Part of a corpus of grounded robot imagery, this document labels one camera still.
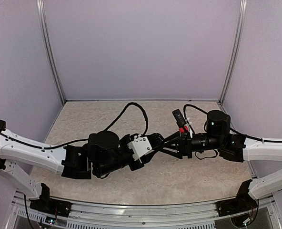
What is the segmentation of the red earbud charging case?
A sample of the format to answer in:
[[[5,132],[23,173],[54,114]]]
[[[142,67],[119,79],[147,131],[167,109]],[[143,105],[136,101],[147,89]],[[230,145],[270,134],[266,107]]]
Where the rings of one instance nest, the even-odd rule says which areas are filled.
[[[189,133],[189,129],[188,129],[187,126],[180,127],[180,128],[179,128],[179,132],[180,132],[180,133]]]

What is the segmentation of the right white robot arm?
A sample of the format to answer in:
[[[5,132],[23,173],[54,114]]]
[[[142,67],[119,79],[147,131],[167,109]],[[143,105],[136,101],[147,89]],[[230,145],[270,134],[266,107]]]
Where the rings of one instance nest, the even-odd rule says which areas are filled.
[[[265,139],[238,133],[230,127],[231,118],[220,110],[207,112],[205,133],[193,134],[184,113],[173,111],[177,125],[183,130],[164,140],[161,152],[177,158],[191,157],[192,153],[217,150],[219,156],[232,162],[267,160],[282,162],[282,139]],[[232,208],[242,212],[251,199],[260,199],[282,190],[282,169],[261,178],[244,181],[232,201]]]

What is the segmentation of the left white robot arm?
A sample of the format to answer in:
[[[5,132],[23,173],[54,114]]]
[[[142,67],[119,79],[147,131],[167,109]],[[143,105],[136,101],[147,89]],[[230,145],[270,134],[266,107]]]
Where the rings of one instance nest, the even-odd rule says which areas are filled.
[[[48,145],[14,134],[0,120],[0,176],[36,201],[45,212],[55,208],[47,185],[36,181],[17,163],[40,167],[69,179],[106,178],[110,173],[130,166],[144,166],[143,158],[154,149],[154,135],[127,135],[123,139],[112,131],[90,134],[85,145],[73,142]]]

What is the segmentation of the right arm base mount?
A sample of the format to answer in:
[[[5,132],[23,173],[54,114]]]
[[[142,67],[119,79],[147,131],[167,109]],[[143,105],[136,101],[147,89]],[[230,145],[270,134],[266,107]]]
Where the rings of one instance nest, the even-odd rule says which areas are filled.
[[[248,194],[249,185],[251,182],[251,179],[242,182],[236,194],[236,197],[218,201],[216,203],[219,217],[237,214],[258,207],[257,199],[253,199]]]

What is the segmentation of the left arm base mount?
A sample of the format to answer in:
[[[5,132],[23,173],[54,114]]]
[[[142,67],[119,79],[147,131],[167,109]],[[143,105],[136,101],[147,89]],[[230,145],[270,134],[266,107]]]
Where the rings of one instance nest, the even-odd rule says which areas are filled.
[[[64,200],[54,199],[50,197],[50,188],[44,184],[40,184],[41,193],[39,198],[30,201],[30,208],[48,213],[54,216],[68,217],[71,211],[72,203]]]

